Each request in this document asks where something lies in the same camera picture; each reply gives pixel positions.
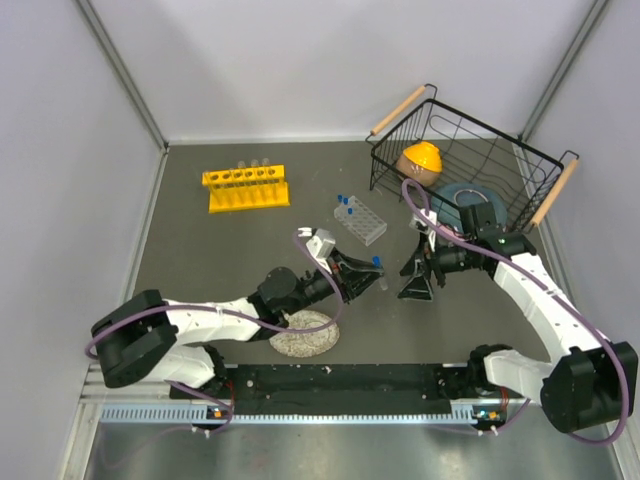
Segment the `blue plate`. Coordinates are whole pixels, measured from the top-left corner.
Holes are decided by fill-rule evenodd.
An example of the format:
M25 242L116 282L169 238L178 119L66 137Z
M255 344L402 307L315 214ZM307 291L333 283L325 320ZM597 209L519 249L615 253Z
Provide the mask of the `blue plate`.
M488 187L473 183L450 183L436 190L431 197L430 208L437 214L440 224L462 232L459 208L481 203L491 203L497 222L507 224L507 210L499 195Z

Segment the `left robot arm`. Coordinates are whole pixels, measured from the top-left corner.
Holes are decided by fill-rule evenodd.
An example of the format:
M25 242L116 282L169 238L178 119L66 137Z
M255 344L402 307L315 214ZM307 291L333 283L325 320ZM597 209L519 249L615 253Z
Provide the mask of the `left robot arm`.
M329 296L348 303L383 275L379 260L332 250L314 272L299 277L275 268L254 293L231 302L187 304L145 290L92 326L85 352L99 362L109 388L165 381L216 396L227 374L213 342L267 340L286 331L294 314Z

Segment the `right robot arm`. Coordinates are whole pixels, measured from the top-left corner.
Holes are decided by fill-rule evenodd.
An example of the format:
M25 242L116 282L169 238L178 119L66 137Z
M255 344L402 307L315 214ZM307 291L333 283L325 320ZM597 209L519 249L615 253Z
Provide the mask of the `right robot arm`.
M466 380L476 394L499 387L538 404L561 433L615 423L609 442L633 413L638 355L627 342L611 342L569 301L546 271L533 245L506 232L491 204L463 210L463 234L439 225L436 214L413 206L416 252L426 284L443 286L450 273L482 270L520 309L549 356L534 360L506 345L482 345L470 355Z

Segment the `yellow brown bowl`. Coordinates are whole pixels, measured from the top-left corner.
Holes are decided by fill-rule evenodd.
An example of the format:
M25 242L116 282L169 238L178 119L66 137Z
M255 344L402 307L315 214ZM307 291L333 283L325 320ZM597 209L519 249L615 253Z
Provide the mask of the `yellow brown bowl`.
M443 171L440 150L427 141L413 144L403 150L396 169L422 186L430 187L438 181Z

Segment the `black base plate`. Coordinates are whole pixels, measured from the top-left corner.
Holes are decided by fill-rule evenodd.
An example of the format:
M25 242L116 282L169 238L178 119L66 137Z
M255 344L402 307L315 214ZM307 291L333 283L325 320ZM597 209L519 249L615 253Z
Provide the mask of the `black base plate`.
M476 399L464 367L441 364L239 365L214 383L240 415L449 414L450 402Z

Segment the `clear plastic tube rack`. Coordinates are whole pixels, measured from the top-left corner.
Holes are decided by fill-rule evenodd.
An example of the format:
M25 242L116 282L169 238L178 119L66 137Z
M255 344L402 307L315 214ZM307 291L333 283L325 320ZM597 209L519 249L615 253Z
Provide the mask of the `clear plastic tube rack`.
M356 196L349 199L349 208L354 210L352 218L347 217L344 205L334 209L334 218L365 246L372 245L387 230L387 224Z

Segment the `speckled white plate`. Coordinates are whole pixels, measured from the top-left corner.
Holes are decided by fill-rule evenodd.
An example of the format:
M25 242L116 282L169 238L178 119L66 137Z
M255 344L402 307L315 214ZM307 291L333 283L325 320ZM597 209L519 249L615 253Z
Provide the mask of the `speckled white plate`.
M310 358L323 354L333 348L340 337L339 327L332 319L320 312L302 310L286 316L289 327L295 330L307 330L322 327L312 333L278 333L269 339L269 344L277 352L292 358Z

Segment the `yellow test tube rack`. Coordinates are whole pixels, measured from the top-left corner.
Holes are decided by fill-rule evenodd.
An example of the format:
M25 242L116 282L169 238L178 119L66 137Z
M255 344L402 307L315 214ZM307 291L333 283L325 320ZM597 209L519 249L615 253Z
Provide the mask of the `yellow test tube rack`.
M283 165L206 171L201 183L209 190L210 214L291 205Z

